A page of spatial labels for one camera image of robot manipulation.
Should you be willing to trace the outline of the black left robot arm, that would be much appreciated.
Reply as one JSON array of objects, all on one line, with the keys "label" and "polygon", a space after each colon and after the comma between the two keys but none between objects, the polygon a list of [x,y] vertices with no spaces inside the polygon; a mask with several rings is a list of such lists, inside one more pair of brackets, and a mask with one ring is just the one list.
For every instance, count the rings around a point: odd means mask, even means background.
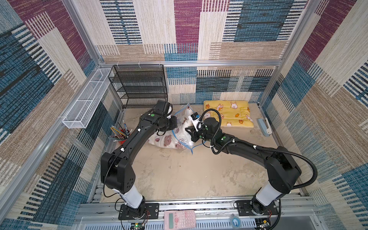
[{"label": "black left robot arm", "polygon": [[152,109],[140,116],[137,127],[125,142],[113,152],[106,152],[101,157],[101,182],[120,195],[127,206],[135,211],[142,211],[144,197],[135,187],[133,162],[154,133],[166,133],[177,128],[176,117],[171,115],[172,108],[171,103],[158,100]]}]

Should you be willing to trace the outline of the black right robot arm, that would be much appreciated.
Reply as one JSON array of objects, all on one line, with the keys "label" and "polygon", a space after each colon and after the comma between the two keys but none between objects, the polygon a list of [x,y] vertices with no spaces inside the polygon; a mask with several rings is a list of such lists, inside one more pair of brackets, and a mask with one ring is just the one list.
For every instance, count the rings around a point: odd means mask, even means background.
[{"label": "black right robot arm", "polygon": [[215,152],[237,155],[266,169],[268,182],[257,191],[250,202],[252,212],[256,215],[263,215],[274,200],[290,193],[301,175],[301,169],[293,157],[285,154],[286,148],[261,150],[260,146],[223,133],[219,122],[212,117],[205,120],[198,130],[194,126],[185,130],[193,142],[199,139],[209,141]]}]

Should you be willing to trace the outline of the yellow cartoon blanket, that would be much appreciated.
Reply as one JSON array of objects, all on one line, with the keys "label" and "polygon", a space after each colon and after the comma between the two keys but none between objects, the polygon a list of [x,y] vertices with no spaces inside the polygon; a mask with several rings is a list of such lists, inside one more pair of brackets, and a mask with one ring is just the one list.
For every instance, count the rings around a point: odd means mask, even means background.
[{"label": "yellow cartoon blanket", "polygon": [[216,109],[221,116],[223,127],[253,128],[248,101],[204,101],[204,110]]}]

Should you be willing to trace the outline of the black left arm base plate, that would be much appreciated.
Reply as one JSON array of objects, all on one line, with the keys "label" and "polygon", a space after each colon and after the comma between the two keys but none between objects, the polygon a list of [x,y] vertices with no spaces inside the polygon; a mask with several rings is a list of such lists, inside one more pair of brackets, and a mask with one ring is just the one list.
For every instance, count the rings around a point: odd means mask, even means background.
[{"label": "black left arm base plate", "polygon": [[118,219],[119,220],[144,220],[158,219],[159,203],[142,203],[137,209],[133,209],[128,205],[121,205]]}]

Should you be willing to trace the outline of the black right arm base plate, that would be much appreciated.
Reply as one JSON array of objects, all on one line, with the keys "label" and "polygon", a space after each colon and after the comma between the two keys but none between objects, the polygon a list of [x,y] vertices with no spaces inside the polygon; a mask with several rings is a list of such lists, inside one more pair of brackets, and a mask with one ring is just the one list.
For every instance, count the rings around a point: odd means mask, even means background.
[{"label": "black right arm base plate", "polygon": [[272,202],[268,206],[264,206],[258,201],[238,200],[235,202],[239,216],[262,216],[262,215],[278,215],[278,206]]}]

